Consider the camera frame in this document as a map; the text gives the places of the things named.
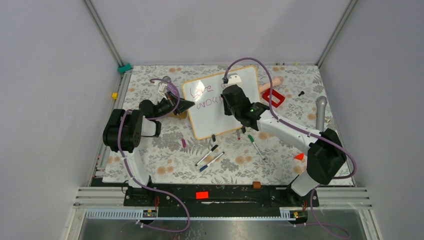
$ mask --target red handwriting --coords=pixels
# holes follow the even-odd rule
[[[212,91],[213,91],[213,89],[212,89],[211,85],[204,87],[204,88],[200,88],[200,89],[197,88],[197,89],[195,89],[195,91],[192,91],[192,88],[190,87],[190,94],[191,94],[191,97],[193,99],[200,97],[204,92],[212,92]]]
[[[199,102],[196,105],[197,109],[206,108],[207,106],[210,106],[212,104],[221,103],[223,101],[223,98],[221,96],[214,96],[212,98],[208,98],[205,101]]]

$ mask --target gray handle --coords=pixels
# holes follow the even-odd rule
[[[326,117],[327,98],[320,96],[316,99],[316,129],[324,131],[324,118]]]

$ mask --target marker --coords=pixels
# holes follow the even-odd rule
[[[212,161],[210,161],[208,164],[202,166],[200,168],[200,172],[202,172],[203,170],[205,170],[207,167],[209,167],[209,165],[211,165],[213,162],[215,162],[217,159],[219,159],[222,155],[224,155],[225,152],[221,152],[221,154],[219,154],[217,157],[215,157]]]
[[[266,158],[264,157],[264,155],[262,155],[261,151],[259,151],[258,146],[256,146],[255,140],[253,139],[253,137],[251,135],[247,135],[250,139],[250,141],[252,142],[254,148],[257,150],[257,152],[259,153],[260,157],[262,158],[262,160],[265,160]]]
[[[205,160],[205,158],[207,157],[207,156],[209,156],[209,154],[211,154],[215,149],[217,149],[217,147],[218,147],[218,145],[215,145],[215,146],[213,146],[212,147],[212,149],[204,156],[204,157],[202,157],[201,159],[200,159],[200,161],[198,161],[196,164],[195,164],[195,166],[197,167],[197,165],[199,165],[201,162],[203,162],[203,160]]]

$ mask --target green marker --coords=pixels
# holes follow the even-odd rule
[[[258,146],[256,146],[255,140],[253,139],[253,137],[251,135],[247,135],[250,139],[250,141],[252,142],[254,148],[257,150],[257,152],[259,153],[260,157],[262,158],[262,160],[265,160],[266,158],[264,157],[264,155],[262,155],[261,151],[259,151]]]

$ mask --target black wire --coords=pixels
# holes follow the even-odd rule
[[[124,186],[125,186],[125,183],[126,183],[126,182],[128,182],[128,180],[123,181],[122,186],[120,186],[120,191],[121,191],[123,194],[125,194],[125,192],[124,192]]]

